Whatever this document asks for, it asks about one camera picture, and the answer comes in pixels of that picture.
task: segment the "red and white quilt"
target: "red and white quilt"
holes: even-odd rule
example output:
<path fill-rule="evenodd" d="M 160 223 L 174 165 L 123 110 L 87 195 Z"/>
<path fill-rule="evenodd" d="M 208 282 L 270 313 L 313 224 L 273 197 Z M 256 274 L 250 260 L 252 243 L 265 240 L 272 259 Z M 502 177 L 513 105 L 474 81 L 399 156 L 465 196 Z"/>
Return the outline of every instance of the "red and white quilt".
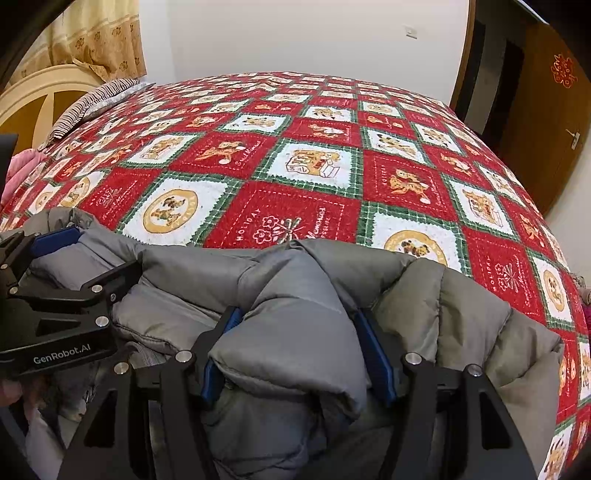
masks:
<path fill-rule="evenodd" d="M 513 173 L 440 101 L 341 77 L 211 77 L 134 96 L 48 152 L 0 229 L 62 205 L 150 244 L 330 238 L 473 277 L 566 344 L 541 478 L 579 451 L 591 359 L 566 260 Z"/>

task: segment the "red decoration sticker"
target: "red decoration sticker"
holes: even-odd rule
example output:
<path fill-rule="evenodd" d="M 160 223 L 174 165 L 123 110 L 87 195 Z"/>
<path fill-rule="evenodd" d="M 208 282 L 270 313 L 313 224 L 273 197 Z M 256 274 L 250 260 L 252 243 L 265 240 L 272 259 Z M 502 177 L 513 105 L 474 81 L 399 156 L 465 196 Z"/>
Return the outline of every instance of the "red decoration sticker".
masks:
<path fill-rule="evenodd" d="M 573 75 L 573 59 L 569 57 L 564 58 L 561 53 L 554 55 L 554 63 L 550 67 L 550 70 L 554 74 L 554 81 L 564 85 L 564 88 L 571 88 L 578 80 Z"/>

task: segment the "gray puffer jacket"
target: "gray puffer jacket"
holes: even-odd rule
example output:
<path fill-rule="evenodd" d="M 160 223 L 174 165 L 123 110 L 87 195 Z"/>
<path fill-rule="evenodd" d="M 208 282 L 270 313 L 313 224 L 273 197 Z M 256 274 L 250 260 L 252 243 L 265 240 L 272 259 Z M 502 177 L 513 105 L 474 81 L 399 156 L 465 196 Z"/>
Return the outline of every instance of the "gray puffer jacket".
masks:
<path fill-rule="evenodd" d="M 81 210 L 60 207 L 28 220 L 24 230 L 48 232 L 71 223 L 83 230 L 78 243 L 35 260 L 31 273 L 79 289 L 138 260 L 141 281 L 113 311 L 122 338 L 171 355 L 190 349 L 226 307 L 246 312 L 210 352 L 228 379 L 215 409 L 202 417 L 223 478 L 314 478 L 304 466 L 339 442 L 349 442 L 350 455 L 332 463 L 332 478 L 375 476 L 387 440 L 383 449 L 371 444 L 397 427 L 369 390 L 348 317 L 359 307 L 371 307 L 408 351 L 444 367 L 483 366 L 540 471 L 554 431 L 561 339 L 460 273 L 430 260 L 325 240 L 262 251 L 143 245 Z"/>

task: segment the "striped pillowcase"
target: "striped pillowcase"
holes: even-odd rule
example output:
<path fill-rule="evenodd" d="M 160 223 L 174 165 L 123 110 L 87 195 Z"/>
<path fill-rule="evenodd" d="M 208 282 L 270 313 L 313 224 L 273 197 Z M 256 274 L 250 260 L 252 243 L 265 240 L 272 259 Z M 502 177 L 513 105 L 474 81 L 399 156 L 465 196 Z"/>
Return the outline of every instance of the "striped pillowcase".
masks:
<path fill-rule="evenodd" d="M 71 104 L 68 109 L 57 119 L 53 125 L 46 146 L 51 145 L 57 140 L 64 138 L 68 132 L 78 125 L 86 111 L 98 102 L 118 95 L 119 93 L 133 87 L 139 83 L 138 79 L 115 79 L 95 88 L 91 92 L 81 96 L 77 101 Z"/>

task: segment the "curtain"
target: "curtain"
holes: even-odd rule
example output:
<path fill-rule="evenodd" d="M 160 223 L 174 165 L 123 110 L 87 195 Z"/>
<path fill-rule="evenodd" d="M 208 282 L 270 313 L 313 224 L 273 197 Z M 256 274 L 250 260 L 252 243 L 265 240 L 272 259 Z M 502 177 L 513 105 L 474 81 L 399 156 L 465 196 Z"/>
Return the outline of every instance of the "curtain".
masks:
<path fill-rule="evenodd" d="M 138 0 L 76 0 L 29 48 L 12 85 L 64 63 L 92 69 L 104 81 L 146 75 Z"/>

